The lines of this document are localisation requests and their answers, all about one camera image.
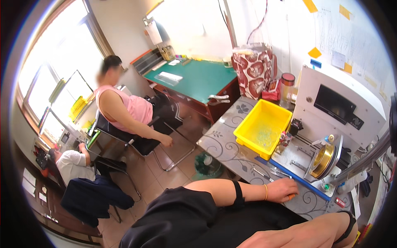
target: glass jar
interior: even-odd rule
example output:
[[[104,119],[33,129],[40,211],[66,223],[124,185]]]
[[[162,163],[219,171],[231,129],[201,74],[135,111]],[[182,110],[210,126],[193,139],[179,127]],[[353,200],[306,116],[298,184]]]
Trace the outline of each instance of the glass jar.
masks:
[[[294,91],[295,76],[291,73],[283,73],[280,81],[280,106],[288,110],[291,109],[291,98]]]

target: machine screen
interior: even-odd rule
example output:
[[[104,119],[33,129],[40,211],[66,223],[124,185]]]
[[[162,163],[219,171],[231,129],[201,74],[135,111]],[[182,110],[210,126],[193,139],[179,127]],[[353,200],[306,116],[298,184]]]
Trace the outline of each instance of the machine screen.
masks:
[[[67,142],[68,139],[69,139],[69,135],[64,134],[63,137],[62,137],[62,139],[61,139],[61,142],[64,143],[64,144],[66,144],[66,142]]]
[[[314,106],[343,124],[350,122],[356,105],[324,85],[320,85]]]

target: red lid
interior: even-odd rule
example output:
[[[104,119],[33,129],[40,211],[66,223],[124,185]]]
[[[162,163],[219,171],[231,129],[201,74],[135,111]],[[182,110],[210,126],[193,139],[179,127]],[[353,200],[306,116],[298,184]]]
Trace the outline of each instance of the red lid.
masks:
[[[281,75],[281,82],[286,86],[294,86],[295,76],[291,73],[283,73]]]

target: red cable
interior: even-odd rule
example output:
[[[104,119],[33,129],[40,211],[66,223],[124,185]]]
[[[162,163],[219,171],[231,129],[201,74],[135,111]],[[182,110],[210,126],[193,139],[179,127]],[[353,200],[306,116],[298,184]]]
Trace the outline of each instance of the red cable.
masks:
[[[256,31],[256,30],[258,30],[260,27],[261,27],[261,25],[263,24],[263,22],[264,22],[264,20],[265,20],[265,17],[266,17],[266,14],[267,14],[267,12],[268,12],[268,0],[266,0],[266,10],[265,10],[265,15],[263,16],[263,18],[262,18],[262,21],[259,23],[259,25],[254,29],[254,30],[252,30],[252,32],[249,34],[249,36],[248,36],[248,39],[247,39],[247,45],[248,45],[248,42],[249,42],[249,39],[251,38],[251,35]]]

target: short black hair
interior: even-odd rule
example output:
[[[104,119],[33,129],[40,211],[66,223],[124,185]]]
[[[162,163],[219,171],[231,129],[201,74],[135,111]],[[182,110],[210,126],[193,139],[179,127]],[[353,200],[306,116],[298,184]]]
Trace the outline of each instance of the short black hair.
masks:
[[[51,157],[51,160],[55,163],[55,149],[54,148],[51,148],[49,151],[48,151],[48,154],[50,155],[50,157]]]
[[[120,66],[120,64],[121,64],[121,59],[120,59],[119,56],[110,55],[110,56],[108,56],[108,57],[103,59],[103,63],[101,65],[101,67],[100,67],[100,73],[102,75],[105,75],[106,72],[108,72],[108,70],[111,67],[117,67],[117,66]]]

